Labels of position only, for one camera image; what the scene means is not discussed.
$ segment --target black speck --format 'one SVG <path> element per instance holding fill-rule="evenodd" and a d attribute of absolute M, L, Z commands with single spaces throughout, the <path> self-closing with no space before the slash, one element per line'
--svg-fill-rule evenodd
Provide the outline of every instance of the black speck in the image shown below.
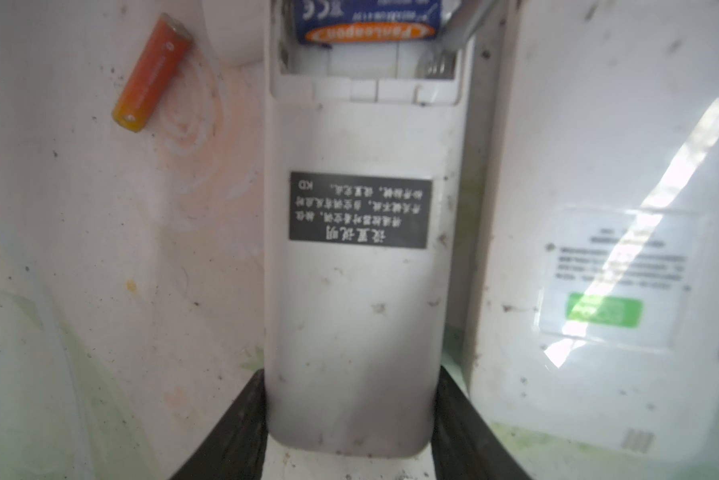
<path fill-rule="evenodd" d="M 598 6 L 599 4 L 596 2 L 591 4 L 591 7 L 589 7 L 586 12 L 586 16 L 584 17 L 584 22 L 590 22 L 595 17 L 595 12 L 597 11 Z"/>
<path fill-rule="evenodd" d="M 667 50 L 668 55 L 675 54 L 681 47 L 682 43 L 684 43 L 684 40 L 681 38 L 678 38 L 677 40 L 673 41 L 671 45 L 669 45 L 669 49 Z"/>

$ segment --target white plastic casing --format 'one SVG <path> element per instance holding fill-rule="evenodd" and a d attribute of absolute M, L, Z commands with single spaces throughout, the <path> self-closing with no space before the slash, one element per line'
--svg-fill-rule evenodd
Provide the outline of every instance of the white plastic casing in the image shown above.
<path fill-rule="evenodd" d="M 419 80 L 427 43 L 305 48 L 280 34 L 280 9 L 266 47 L 268 427 L 297 448 L 412 456 L 433 425 L 472 47 L 453 80 Z M 289 240 L 293 171 L 431 180 L 426 248 Z"/>
<path fill-rule="evenodd" d="M 467 333 L 471 400 L 489 421 L 689 458 L 719 403 L 719 3 L 510 10 Z M 619 273 L 576 249 L 645 256 Z M 599 280 L 565 262 L 594 265 Z M 642 310 L 617 300 L 619 326 L 570 320 L 575 292 Z"/>

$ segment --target black label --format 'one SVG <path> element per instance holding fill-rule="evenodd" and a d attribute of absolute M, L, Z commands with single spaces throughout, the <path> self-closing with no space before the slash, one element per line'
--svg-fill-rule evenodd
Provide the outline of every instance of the black label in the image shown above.
<path fill-rule="evenodd" d="M 426 248 L 431 180 L 290 174 L 290 239 Z"/>

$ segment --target orange battery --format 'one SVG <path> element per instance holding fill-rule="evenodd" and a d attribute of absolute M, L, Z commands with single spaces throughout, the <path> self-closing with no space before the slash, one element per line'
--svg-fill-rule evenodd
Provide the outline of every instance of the orange battery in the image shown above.
<path fill-rule="evenodd" d="M 143 129 L 191 46 L 192 34 L 170 15 L 160 14 L 112 111 L 118 124 L 130 131 Z"/>

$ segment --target green label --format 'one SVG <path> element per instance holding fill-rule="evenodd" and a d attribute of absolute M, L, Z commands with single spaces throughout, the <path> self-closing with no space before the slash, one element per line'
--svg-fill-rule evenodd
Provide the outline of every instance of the green label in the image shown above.
<path fill-rule="evenodd" d="M 617 296 L 571 293 L 566 310 L 568 320 L 633 329 L 640 324 L 642 302 Z"/>

